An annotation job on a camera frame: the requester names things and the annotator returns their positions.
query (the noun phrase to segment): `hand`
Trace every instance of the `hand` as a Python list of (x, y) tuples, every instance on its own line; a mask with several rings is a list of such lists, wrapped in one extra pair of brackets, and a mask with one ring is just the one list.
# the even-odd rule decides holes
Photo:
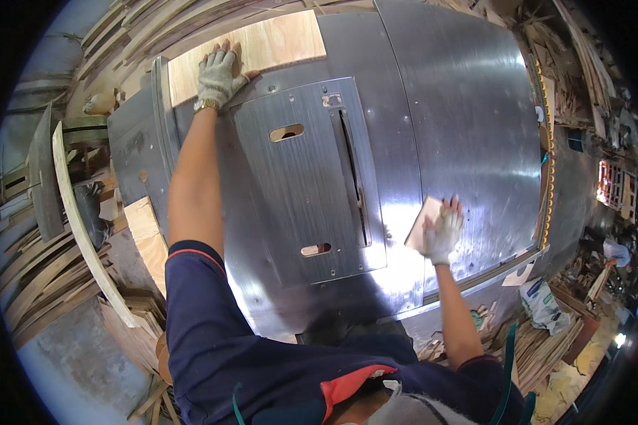
[(229, 102), (239, 89), (245, 86), (259, 72), (251, 71), (245, 75), (232, 77), (232, 65), (236, 61), (237, 52), (241, 51), (241, 44), (236, 43), (230, 49), (230, 41), (224, 40), (213, 47), (213, 52), (203, 57), (198, 64), (198, 99), (210, 101), (218, 111)]
[(449, 254), (459, 242), (460, 232), (463, 230), (463, 203), (456, 195), (451, 198), (451, 204), (443, 199), (442, 215), (433, 223), (425, 217), (425, 255), (433, 265), (449, 264)]

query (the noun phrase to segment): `metal table top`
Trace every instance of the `metal table top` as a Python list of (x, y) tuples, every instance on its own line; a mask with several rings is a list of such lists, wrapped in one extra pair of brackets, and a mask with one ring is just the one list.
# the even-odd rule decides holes
[[(510, 32), (429, 5), (377, 6), (380, 14), (318, 16), (326, 58), (264, 72), (218, 117), (224, 260), (239, 307), (259, 335), (373, 321), (420, 307), (424, 294), (436, 292), (436, 281), (423, 257), (403, 243), (424, 194), (457, 193), (471, 210), (452, 263), (457, 279), (484, 273), (533, 245), (540, 181), (536, 114)], [(432, 14), (424, 18), (419, 6)], [(398, 26), (398, 20), (409, 23)], [(409, 45), (418, 39), (434, 46), (407, 47), (405, 34)], [(171, 152), (179, 149), (192, 107), (191, 102), (166, 107), (158, 89), (167, 79), (161, 68), (159, 62), (153, 70), (153, 93), (143, 89), (114, 112), (109, 132), (124, 202), (150, 196), (167, 236), (164, 194), (170, 173), (159, 165), (170, 164)], [(380, 216), (370, 225), (382, 227), (386, 267), (284, 287), (278, 273), (284, 265), (274, 263), (269, 249), (274, 242), (255, 211), (254, 176), (232, 114), (254, 99), (339, 78), (354, 78), (363, 109), (380, 201)], [(125, 110), (136, 97), (152, 95), (152, 104), (145, 99), (132, 104), (134, 112)], [(147, 149), (147, 143), (162, 148)], [(144, 182), (137, 177), (141, 169), (148, 174)]]

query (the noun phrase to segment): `gold watch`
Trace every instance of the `gold watch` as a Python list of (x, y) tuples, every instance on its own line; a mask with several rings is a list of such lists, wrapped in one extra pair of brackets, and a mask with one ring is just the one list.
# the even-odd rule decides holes
[(218, 107), (218, 104), (210, 98), (200, 98), (199, 100), (196, 101), (196, 103), (194, 103), (194, 114), (197, 113), (198, 111), (205, 109), (207, 107), (211, 107), (215, 110), (215, 112), (219, 112), (220, 108)]

